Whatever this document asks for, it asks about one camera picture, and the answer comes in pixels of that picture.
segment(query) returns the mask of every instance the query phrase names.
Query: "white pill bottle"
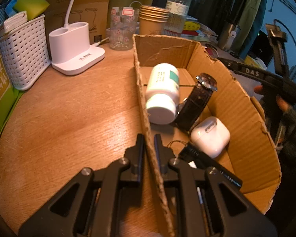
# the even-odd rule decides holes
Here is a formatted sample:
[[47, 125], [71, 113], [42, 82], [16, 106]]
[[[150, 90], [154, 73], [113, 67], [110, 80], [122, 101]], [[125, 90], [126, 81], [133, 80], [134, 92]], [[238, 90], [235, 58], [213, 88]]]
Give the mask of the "white pill bottle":
[[158, 125], [173, 122], [179, 99], [178, 69], [169, 63], [156, 65], [152, 69], [146, 91], [146, 110], [149, 121]]

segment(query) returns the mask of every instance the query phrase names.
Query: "wristwatch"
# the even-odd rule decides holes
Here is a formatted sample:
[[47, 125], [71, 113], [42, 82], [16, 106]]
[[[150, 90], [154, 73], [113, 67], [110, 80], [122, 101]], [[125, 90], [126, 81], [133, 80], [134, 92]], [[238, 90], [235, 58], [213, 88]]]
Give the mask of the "wristwatch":
[[189, 97], [185, 98], [184, 103], [179, 104], [174, 121], [178, 128], [186, 131], [190, 130], [200, 116], [212, 93], [217, 92], [217, 82], [210, 75], [202, 73], [196, 79]]

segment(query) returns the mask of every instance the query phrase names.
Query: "bottle cap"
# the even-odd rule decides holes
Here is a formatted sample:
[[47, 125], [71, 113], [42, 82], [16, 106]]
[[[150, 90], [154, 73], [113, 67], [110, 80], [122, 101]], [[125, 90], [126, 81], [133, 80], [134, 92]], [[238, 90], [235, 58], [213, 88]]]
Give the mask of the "bottle cap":
[[176, 106], [174, 101], [166, 94], [153, 95], [146, 102], [149, 121], [158, 125], [167, 125], [174, 121]]

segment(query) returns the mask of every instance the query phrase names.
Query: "cardboard box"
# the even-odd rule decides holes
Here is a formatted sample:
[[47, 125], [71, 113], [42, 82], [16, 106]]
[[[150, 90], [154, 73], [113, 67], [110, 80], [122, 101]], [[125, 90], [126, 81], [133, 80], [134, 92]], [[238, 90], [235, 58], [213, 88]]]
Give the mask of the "cardboard box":
[[[164, 146], [172, 140], [189, 140], [185, 133], [175, 127], [149, 123], [145, 109], [145, 89], [153, 66], [162, 62], [170, 63], [179, 70], [180, 102], [190, 94], [196, 76], [200, 73], [207, 73], [217, 81], [218, 92], [213, 93], [200, 120], [216, 116], [229, 129], [230, 143], [217, 161], [242, 179], [241, 192], [265, 213], [280, 184], [281, 170], [258, 101], [249, 97], [229, 70], [219, 60], [210, 58], [198, 42], [168, 36], [139, 35], [134, 35], [133, 41], [142, 127], [156, 184], [153, 189], [156, 190], [155, 208], [161, 234], [174, 236], [175, 224], [158, 169], [153, 136], [160, 133]], [[183, 146], [173, 143], [171, 148], [178, 154]]]
[[[64, 25], [70, 0], [47, 0], [50, 6], [45, 11], [46, 39], [51, 31]], [[106, 36], [106, 20], [109, 0], [74, 0], [69, 23], [89, 23], [90, 44], [101, 41]]]

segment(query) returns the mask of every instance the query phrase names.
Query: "brown paper cup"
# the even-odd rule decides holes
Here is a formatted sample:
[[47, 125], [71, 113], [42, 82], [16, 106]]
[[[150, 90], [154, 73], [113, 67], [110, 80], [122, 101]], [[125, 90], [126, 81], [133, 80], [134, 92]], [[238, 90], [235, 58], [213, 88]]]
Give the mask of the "brown paper cup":
[[151, 20], [160, 20], [160, 21], [167, 21], [169, 17], [162, 17], [162, 16], [154, 16], [152, 14], [147, 14], [147, 13], [139, 13], [139, 16]]
[[166, 21], [152, 20], [139, 17], [139, 34], [140, 35], [161, 35], [163, 33]]
[[152, 15], [154, 17], [169, 18], [169, 13], [161, 14], [161, 13], [158, 13], [158, 12], [146, 11], [146, 10], [143, 10], [143, 9], [140, 10], [140, 13], [143, 14], [143, 15]]
[[168, 9], [155, 7], [155, 6], [149, 6], [149, 5], [142, 5], [141, 9], [146, 9], [146, 10], [149, 10], [149, 11], [169, 12]]
[[148, 9], [144, 9], [144, 8], [141, 8], [140, 12], [143, 12], [143, 13], [152, 13], [152, 14], [157, 14], [157, 15], [160, 15], [160, 16], [168, 16], [169, 15], [169, 12], [168, 11], [151, 11], [151, 10], [148, 10]]

